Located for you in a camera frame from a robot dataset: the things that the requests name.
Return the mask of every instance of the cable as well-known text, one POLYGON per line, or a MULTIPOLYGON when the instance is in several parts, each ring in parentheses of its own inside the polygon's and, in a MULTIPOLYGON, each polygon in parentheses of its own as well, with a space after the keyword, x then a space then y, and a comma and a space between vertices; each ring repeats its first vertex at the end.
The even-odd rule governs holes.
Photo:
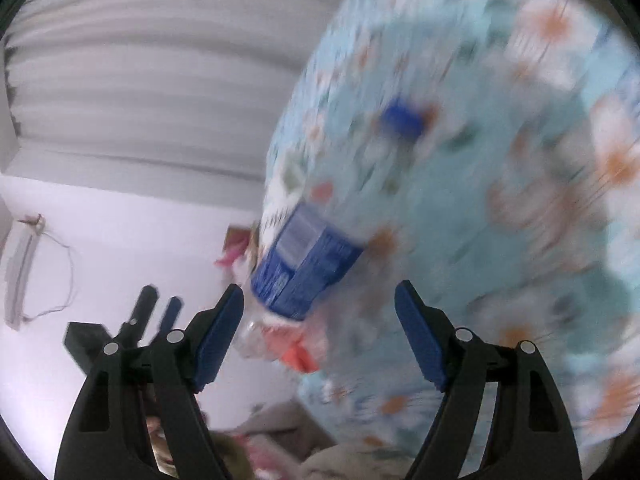
POLYGON ((43 236, 46 236, 47 238, 50 238, 51 240, 53 240, 55 243, 57 243, 60 247, 66 249, 66 254, 69 258, 69 290, 68 293, 66 295, 66 300, 65 303, 63 303, 62 305, 59 306, 55 306, 53 308, 50 308, 49 310, 44 310, 39 314, 36 314, 33 317, 30 316, 25 316, 24 314, 22 315, 22 321, 25 323, 30 323, 31 321, 34 321, 36 319, 38 319, 39 317, 42 316, 46 316, 47 314, 53 314, 54 312, 60 312, 62 310, 65 310, 68 306, 71 306, 71 304, 75 301, 76 299, 76 295, 77 295, 77 291, 76 291, 76 280, 75 280, 75 268, 74 268, 74 259, 73 256, 71 254, 71 246, 63 244, 60 240, 58 240, 56 237, 50 235, 47 232, 42 232, 43 236))

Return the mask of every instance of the blue package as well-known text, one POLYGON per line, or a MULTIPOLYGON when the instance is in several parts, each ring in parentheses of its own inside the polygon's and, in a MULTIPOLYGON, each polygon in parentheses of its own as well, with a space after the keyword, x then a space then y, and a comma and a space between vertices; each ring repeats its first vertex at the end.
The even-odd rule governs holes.
POLYGON ((302 321, 318 295, 338 283, 363 250, 301 202, 254 272, 252 291, 272 312, 302 321))

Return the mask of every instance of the barcode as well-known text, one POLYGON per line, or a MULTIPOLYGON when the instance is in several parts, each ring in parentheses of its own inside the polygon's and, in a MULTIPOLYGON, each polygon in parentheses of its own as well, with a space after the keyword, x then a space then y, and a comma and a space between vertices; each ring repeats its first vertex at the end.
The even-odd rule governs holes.
POLYGON ((325 222, 312 209, 300 204, 284 227, 276 251, 284 262, 297 269, 321 237, 325 222))

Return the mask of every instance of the curtain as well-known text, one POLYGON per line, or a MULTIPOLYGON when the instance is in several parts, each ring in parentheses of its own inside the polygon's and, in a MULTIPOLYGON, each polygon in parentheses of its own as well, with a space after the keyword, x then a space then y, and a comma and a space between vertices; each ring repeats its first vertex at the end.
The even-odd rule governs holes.
POLYGON ((341 0, 27 0, 6 34, 24 147, 261 180, 341 0))

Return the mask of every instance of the floral fabric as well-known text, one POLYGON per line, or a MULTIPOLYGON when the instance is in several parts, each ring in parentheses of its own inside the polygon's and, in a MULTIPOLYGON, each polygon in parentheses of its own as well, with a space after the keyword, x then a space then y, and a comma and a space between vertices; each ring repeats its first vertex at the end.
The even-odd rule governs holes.
MULTIPOLYGON (((637 51, 580 0, 346 0, 271 143, 265 246, 318 155, 398 96, 426 124, 405 277, 487 342, 535 341, 579 446, 623 431, 640 402, 637 51)), ((380 332, 300 396, 338 441, 415 454, 440 395, 392 304, 376 310, 380 332)))

